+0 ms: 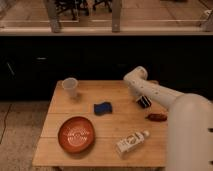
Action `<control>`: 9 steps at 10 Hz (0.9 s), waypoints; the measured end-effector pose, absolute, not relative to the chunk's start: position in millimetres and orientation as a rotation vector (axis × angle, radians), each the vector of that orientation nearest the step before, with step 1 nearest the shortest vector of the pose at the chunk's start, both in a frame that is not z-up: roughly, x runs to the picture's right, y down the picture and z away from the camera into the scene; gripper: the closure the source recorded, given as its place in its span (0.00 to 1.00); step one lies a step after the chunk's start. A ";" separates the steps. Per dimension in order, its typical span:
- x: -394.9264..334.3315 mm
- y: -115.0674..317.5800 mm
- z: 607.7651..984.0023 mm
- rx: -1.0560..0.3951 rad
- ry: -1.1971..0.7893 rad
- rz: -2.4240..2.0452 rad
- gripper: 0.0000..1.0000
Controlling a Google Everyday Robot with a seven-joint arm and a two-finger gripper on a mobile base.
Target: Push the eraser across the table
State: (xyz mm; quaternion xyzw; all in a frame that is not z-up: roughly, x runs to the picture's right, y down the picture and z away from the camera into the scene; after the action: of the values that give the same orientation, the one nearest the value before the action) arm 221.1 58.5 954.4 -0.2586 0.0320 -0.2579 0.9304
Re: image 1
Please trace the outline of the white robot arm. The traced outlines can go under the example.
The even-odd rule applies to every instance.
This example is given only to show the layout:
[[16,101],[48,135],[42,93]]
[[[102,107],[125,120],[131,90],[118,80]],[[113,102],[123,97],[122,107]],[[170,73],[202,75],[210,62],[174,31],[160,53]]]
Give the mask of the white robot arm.
[[213,171],[213,103],[202,95],[183,93],[147,80],[138,66],[123,80],[168,110],[165,171]]

